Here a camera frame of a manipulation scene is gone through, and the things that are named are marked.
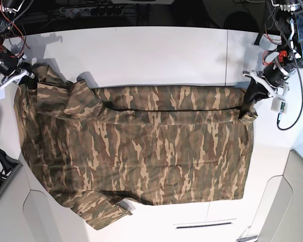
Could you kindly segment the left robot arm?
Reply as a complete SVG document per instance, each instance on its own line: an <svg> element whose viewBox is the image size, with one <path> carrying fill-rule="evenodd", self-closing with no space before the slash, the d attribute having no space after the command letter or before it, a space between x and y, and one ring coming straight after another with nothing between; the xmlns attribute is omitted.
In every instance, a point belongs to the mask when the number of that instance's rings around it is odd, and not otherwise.
<svg viewBox="0 0 303 242"><path fill-rule="evenodd" d="M265 10L254 45L259 45L267 31L266 21L271 18L280 33L281 42L274 50L267 50L262 57L264 69L260 72L243 72L250 78L244 96L245 103L255 103L269 97L278 97L279 88L286 88L286 81L303 69L303 1L265 1Z"/></svg>

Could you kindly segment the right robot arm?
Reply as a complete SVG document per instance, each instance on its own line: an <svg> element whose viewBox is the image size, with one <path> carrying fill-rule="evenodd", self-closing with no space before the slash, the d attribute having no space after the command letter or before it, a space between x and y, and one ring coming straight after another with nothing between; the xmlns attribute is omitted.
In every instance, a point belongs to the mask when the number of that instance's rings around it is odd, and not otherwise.
<svg viewBox="0 0 303 242"><path fill-rule="evenodd" d="M25 62L24 48L26 33L16 25L16 21L31 7L33 1L0 1L0 90L9 84L26 85L28 89L37 88L38 79L32 71L31 64ZM18 54L12 53L4 46L4 41L13 30L19 32L22 47Z"/></svg>

